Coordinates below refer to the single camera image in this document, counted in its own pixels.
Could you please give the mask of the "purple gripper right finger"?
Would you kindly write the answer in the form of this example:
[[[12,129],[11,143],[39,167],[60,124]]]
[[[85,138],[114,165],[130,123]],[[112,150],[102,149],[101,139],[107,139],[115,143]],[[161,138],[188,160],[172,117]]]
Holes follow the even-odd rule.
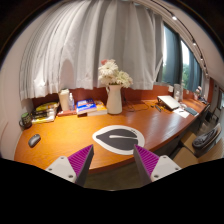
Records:
[[[134,146],[133,155],[144,185],[180,170],[180,167],[167,155],[158,156],[138,145]]]

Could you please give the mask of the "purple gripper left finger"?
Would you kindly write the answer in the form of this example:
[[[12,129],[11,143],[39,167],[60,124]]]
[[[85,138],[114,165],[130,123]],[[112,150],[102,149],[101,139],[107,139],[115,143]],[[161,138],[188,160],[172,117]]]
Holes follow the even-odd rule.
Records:
[[[46,168],[46,171],[79,186],[84,186],[93,155],[94,148],[89,145],[69,157],[58,157]]]

